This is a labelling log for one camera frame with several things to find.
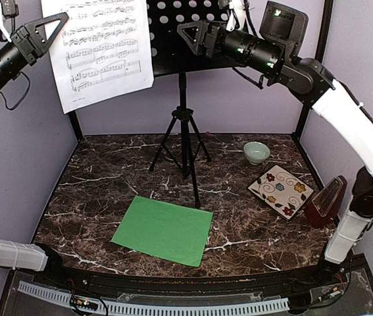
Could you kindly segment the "green paper sheet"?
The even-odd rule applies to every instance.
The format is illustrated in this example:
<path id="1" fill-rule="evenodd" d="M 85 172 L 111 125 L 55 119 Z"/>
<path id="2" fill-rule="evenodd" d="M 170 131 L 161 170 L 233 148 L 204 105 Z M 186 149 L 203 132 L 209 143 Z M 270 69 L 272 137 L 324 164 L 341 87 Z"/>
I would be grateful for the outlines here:
<path id="1" fill-rule="evenodd" d="M 111 242 L 147 255 L 199 267 L 213 213 L 136 196 Z"/>

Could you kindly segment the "black music stand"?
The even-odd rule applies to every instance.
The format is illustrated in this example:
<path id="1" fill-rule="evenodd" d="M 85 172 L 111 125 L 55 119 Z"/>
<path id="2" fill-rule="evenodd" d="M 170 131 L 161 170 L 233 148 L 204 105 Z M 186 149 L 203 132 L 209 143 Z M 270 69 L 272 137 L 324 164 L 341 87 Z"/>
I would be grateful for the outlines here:
<path id="1" fill-rule="evenodd" d="M 187 106 L 187 73 L 233 67 L 238 64 L 228 61 L 225 57 L 208 64 L 199 61 L 177 33 L 177 27 L 182 23 L 204 20 L 227 22 L 234 15 L 229 13 L 229 1 L 147 1 L 146 3 L 149 31 L 152 36 L 153 74 L 155 77 L 176 74 L 180 96 L 180 104 L 172 111 L 172 120 L 149 170 L 153 171 L 161 153 L 167 152 L 167 155 L 180 169 L 182 176 L 191 177 L 195 207 L 199 208 L 201 203 L 197 188 L 195 160 L 200 150 L 203 150 L 208 162 L 212 161 L 212 158 L 194 121 L 193 110 Z M 180 123 L 181 128 L 180 160 L 177 160 L 167 147 L 168 137 L 177 122 Z"/>

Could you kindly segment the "dark red wooden metronome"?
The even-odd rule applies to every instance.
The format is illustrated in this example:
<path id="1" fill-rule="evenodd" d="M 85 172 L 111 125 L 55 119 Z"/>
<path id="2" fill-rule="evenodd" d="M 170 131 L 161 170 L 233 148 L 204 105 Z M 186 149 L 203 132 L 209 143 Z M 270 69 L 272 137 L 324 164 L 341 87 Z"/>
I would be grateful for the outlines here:
<path id="1" fill-rule="evenodd" d="M 346 189 L 347 180 L 339 175 L 307 203 L 304 214 L 313 228 L 323 228 L 337 217 Z"/>

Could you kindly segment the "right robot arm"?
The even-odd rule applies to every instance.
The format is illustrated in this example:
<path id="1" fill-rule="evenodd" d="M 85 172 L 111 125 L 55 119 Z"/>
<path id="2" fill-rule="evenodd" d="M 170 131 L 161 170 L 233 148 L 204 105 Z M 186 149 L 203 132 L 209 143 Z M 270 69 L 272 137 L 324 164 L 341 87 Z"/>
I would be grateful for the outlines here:
<path id="1" fill-rule="evenodd" d="M 319 61 L 298 56 L 308 16 L 296 9 L 269 1 L 258 35 L 239 25 L 245 13 L 233 13 L 227 22 L 198 20 L 181 23 L 177 32 L 193 54 L 221 55 L 259 71 L 268 85 L 281 84 L 305 109 L 327 121 L 363 162 L 352 189 L 352 198 L 323 259 L 311 279 L 324 286 L 337 274 L 351 248 L 373 221 L 373 119 L 351 91 Z"/>

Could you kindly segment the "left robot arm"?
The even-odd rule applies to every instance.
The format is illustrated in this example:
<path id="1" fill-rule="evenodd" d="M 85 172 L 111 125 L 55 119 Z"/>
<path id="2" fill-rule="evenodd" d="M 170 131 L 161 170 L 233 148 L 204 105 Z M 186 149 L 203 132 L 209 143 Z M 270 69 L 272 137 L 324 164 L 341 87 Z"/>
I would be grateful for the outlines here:
<path id="1" fill-rule="evenodd" d="M 54 14 L 27 22 L 6 36 L 0 49 L 0 93 L 25 66 L 34 65 L 48 52 L 68 20 L 67 13 Z M 68 271 L 60 265 L 60 255 L 44 244 L 0 239 L 0 267 L 42 272 L 54 287 L 62 287 L 68 282 Z"/>

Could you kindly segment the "white sheet music paper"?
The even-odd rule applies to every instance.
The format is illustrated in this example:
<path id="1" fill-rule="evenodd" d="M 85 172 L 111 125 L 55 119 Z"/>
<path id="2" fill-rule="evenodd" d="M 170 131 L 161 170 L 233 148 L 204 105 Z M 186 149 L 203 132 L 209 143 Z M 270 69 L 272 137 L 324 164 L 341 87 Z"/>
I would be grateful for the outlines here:
<path id="1" fill-rule="evenodd" d="M 41 8 L 44 16 L 69 16 L 49 50 L 63 113 L 153 85 L 146 1 L 42 1 Z"/>

